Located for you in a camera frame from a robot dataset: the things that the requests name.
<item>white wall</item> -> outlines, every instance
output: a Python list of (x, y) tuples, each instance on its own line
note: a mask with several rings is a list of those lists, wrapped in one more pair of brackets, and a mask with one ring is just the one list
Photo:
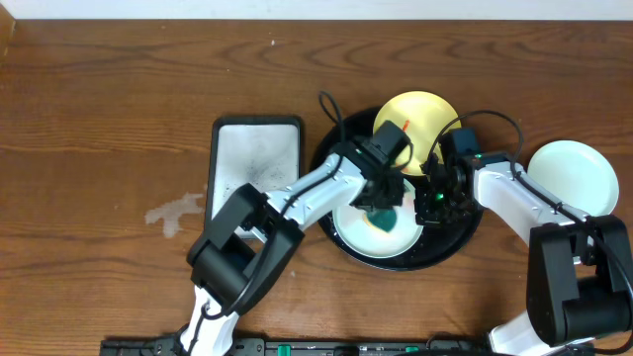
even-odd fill
[(633, 0), (0, 0), (16, 19), (633, 20)]

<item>wooden table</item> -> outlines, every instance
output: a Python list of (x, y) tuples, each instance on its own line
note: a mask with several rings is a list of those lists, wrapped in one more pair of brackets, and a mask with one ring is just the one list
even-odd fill
[[(145, 213), (204, 193), (223, 114), (300, 115), (310, 160), (331, 129), (319, 89), (347, 114), (418, 89), (505, 112), (525, 130), (523, 163), (548, 141), (585, 142), (613, 165), (631, 229), (632, 58), (630, 23), (19, 21), (0, 70), (0, 353), (96, 355), (107, 336), (187, 322), (203, 215), (165, 238)], [(495, 118), (470, 124), (485, 148), (513, 149)], [(362, 265), (313, 226), (237, 328), (480, 335), (524, 309), (526, 261), (492, 213), (457, 255), (411, 273)]]

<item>black cable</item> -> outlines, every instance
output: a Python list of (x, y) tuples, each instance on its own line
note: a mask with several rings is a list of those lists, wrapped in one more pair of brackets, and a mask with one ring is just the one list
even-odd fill
[[(334, 114), (336, 115), (336, 121), (334, 121), (334, 116), (329, 112), (329, 110), (325, 106), (325, 104), (323, 102), (323, 98), (327, 98), (327, 100), (330, 102), (332, 108), (334, 108)], [(343, 116), (341, 114), (340, 107), (338, 106), (338, 104), (334, 100), (334, 97), (329, 92), (321, 91), (321, 92), (318, 93), (318, 102), (320, 103), (320, 106), (323, 109), (323, 111), (325, 112), (325, 114), (338, 125), (338, 128), (340, 130), (340, 141), (341, 141), (341, 143), (345, 143), (345, 125), (343, 123)], [(194, 339), (193, 340), (197, 341), (198, 332), (200, 331), (200, 324), (202, 324), (202, 320), (203, 319), (206, 319), (206, 320), (217, 320), (217, 319), (219, 319), (219, 318), (221, 318), (223, 316), (229, 316), (229, 315), (231, 315), (233, 312), (235, 312), (237, 310), (237, 308), (240, 306), (240, 304), (241, 304), (242, 300), (244, 299), (244, 297), (246, 296), (246, 294), (248, 294), (248, 292), (252, 288), (253, 282), (259, 278), (259, 274), (261, 273), (264, 261), (266, 261), (266, 257), (270, 253), (270, 248), (271, 248), (271, 245), (272, 245), (272, 241), (275, 239), (275, 236), (277, 234), (277, 226), (279, 225), (281, 220), (284, 218), (284, 215), (288, 212), (288, 209), (290, 209), (290, 207), (292, 207), (292, 205), (295, 204), (295, 202), (302, 195), (306, 194), (309, 190), (311, 190), (312, 188), (316, 187), (317, 185), (325, 182), (326, 180), (328, 180), (328, 179), (332, 178), (334, 175), (336, 175), (336, 172), (338, 172), (338, 169), (340, 168), (340, 165), (342, 164), (342, 162), (343, 162), (343, 156), (339, 156), (338, 157), (338, 161), (336, 162), (336, 165), (334, 166), (334, 168), (329, 173), (327, 173), (327, 175), (325, 175), (321, 179), (315, 181), (313, 184), (308, 185), (307, 187), (305, 187), (304, 189), (302, 189), (299, 192), (295, 193), (293, 196), (291, 196), (288, 199), (288, 201), (284, 205), (284, 208), (282, 208), (281, 212), (279, 213), (279, 217), (275, 221), (273, 230), (271, 231), (270, 235), (268, 236), (268, 240), (264, 244), (264, 248), (261, 250), (261, 253), (260, 253), (260, 256), (259, 256), (259, 260), (255, 264), (255, 268), (253, 269), (253, 275), (251, 276), (251, 278), (248, 280), (248, 282), (246, 282), (246, 285), (244, 285), (244, 287), (241, 289), (241, 292), (239, 293), (237, 298), (235, 298), (235, 300), (227, 308), (222, 309), (220, 312), (218, 312), (216, 314), (209, 315), (207, 313), (206, 306), (202, 307), (201, 317), (198, 319), (198, 324), (196, 325), (196, 331), (194, 331)], [(195, 342), (193, 340), (192, 340), (191, 346), (189, 347), (189, 353), (190, 354), (191, 354), (191, 351), (193, 350), (193, 346), (195, 345)]]
[(409, 149), (407, 162), (405, 162), (405, 163), (403, 163), (403, 164), (401, 164), (399, 166), (392, 167), (393, 171), (402, 171), (403, 169), (405, 169), (405, 167), (408, 166), (409, 163), (411, 163), (411, 160), (413, 159), (413, 142), (409, 141), (407, 143), (407, 146), (408, 146), (408, 149)]
[(183, 352), (185, 353), (185, 355), (189, 354), (187, 353), (184, 348), (182, 347), (182, 343), (180, 342), (180, 336), (183, 334), (183, 332), (185, 332), (187, 329), (189, 328), (189, 322), (187, 322), (186, 324), (182, 325), (178, 331), (174, 332), (174, 340), (173, 340), (173, 346), (171, 348), (171, 352), (176, 355), (176, 356), (181, 356), (183, 355)]
[[(607, 246), (600, 238), (593, 237), (593, 235), (595, 235), (595, 231), (589, 230), (588, 225), (585, 222), (583, 222), (580, 218), (576, 217), (574, 214), (572, 214), (572, 213), (568, 212), (566, 209), (564, 209), (565, 203), (552, 201), (551, 199), (546, 197), (544, 194), (539, 192), (536, 188), (532, 187), (529, 183), (527, 183), (521, 177), (521, 173), (522, 172), (517, 172), (516, 171), (516, 167), (515, 167), (516, 161), (518, 160), (518, 156), (521, 153), (521, 148), (523, 147), (523, 131), (521, 130), (521, 127), (519, 126), (519, 124), (515, 120), (513, 120), (512, 118), (510, 118), (509, 116), (507, 116), (505, 114), (502, 114), (502, 113), (499, 113), (499, 112), (496, 112), (496, 111), (492, 111), (492, 110), (478, 110), (478, 111), (474, 111), (474, 112), (471, 112), (471, 113), (464, 114), (464, 115), (458, 117), (457, 119), (454, 119), (451, 122), (449, 122), (439, 132), (438, 136), (435, 138), (435, 141), (433, 142), (433, 145), (431, 146), (430, 151), (428, 152), (428, 157), (427, 157), (426, 162), (424, 164), (426, 164), (427, 162), (430, 162), (430, 158), (431, 158), (431, 156), (433, 154), (433, 149), (435, 148), (435, 145), (437, 144), (439, 139), (442, 137), (444, 132), (446, 132), (446, 130), (448, 130), (448, 128), (450, 128), (453, 124), (455, 124), (456, 122), (458, 122), (460, 120), (467, 119), (467, 118), (470, 118), (470, 117), (473, 117), (473, 116), (476, 116), (476, 115), (479, 115), (479, 114), (495, 115), (497, 117), (505, 119), (506, 121), (508, 121), (509, 123), (511, 123), (514, 126), (514, 128), (516, 129), (516, 132), (518, 133), (518, 145), (517, 145), (516, 151), (514, 152), (514, 155), (510, 158), (510, 172), (512, 174), (512, 177), (514, 179), (516, 179), (530, 193), (534, 194), (540, 200), (545, 202), (545, 204), (547, 204), (550, 207), (552, 207), (552, 209), (554, 209), (555, 212), (560, 213), (564, 217), (566, 217), (569, 220), (571, 220), (572, 222), (574, 222), (577, 226), (579, 226), (583, 230), (583, 232), (587, 235), (587, 237), (591, 237), (593, 239), (594, 243), (606, 255), (606, 258), (615, 265), (615, 268), (617, 269), (618, 273), (624, 279), (624, 281), (626, 283), (627, 292), (628, 292), (629, 304), (630, 304), (630, 306), (633, 306), (633, 286), (632, 286), (632, 283), (631, 283), (631, 281), (632, 281), (631, 276), (629, 276), (629, 274), (626, 272), (626, 270), (624, 269), (624, 266), (622, 265), (622, 262), (620, 261), (619, 258), (617, 258), (615, 253), (613, 253), (611, 248), (609, 246)], [(631, 309), (631, 321), (633, 322), (633, 309)], [(633, 347), (633, 331), (631, 332), (628, 340), (624, 343), (624, 345), (622, 345), (622, 346), (620, 346), (618, 348), (615, 348), (615, 349), (600, 349), (600, 348), (594, 348), (594, 347), (591, 347), (591, 346), (581, 345), (581, 344), (570, 344), (570, 345), (566, 345), (565, 346), (565, 348), (567, 348), (568, 350), (583, 350), (583, 351), (593, 352), (593, 353), (602, 354), (602, 355), (619, 355), (619, 354), (622, 354), (622, 353), (630, 350), (631, 347)]]
[(481, 115), (481, 114), (489, 114), (489, 115), (497, 116), (499, 118), (506, 120), (507, 122), (509, 122), (511, 125), (514, 126), (514, 128), (516, 129), (516, 132), (518, 133), (518, 144), (516, 146), (516, 151), (514, 152), (514, 155), (512, 156), (513, 158), (512, 160), (516, 162), (516, 160), (518, 160), (518, 155), (521, 153), (521, 149), (523, 148), (523, 131), (521, 130), (521, 127), (516, 123), (515, 120), (513, 120), (506, 114), (502, 114), (500, 112), (496, 112), (493, 110), (476, 110), (474, 112), (466, 113), (460, 117), (457, 117), (451, 120), (448, 124), (446, 124), (446, 126), (444, 126), (444, 128), (442, 128), (442, 130), (439, 132), (439, 134), (435, 138), (435, 141), (431, 145), (431, 149), (428, 151), (428, 157), (426, 157), (426, 162), (424, 162), (424, 164), (428, 164), (430, 162), (431, 156), (433, 155), (433, 150), (435, 149), (437, 142), (439, 142), (439, 139), (448, 130), (448, 128), (453, 126), (453, 124), (457, 123), (458, 121), (465, 120), (465, 119), (468, 119), (477, 115)]
[(435, 341), (435, 339), (437, 338), (437, 336), (439, 336), (439, 335), (444, 335), (444, 334), (445, 334), (444, 332), (438, 332), (438, 333), (436, 333), (436, 334), (432, 335), (431, 337), (429, 337), (429, 338), (428, 338), (428, 340), (426, 340), (426, 349), (427, 349), (427, 350), (430, 350), (430, 349), (431, 349), (431, 344), (433, 343), (433, 341)]

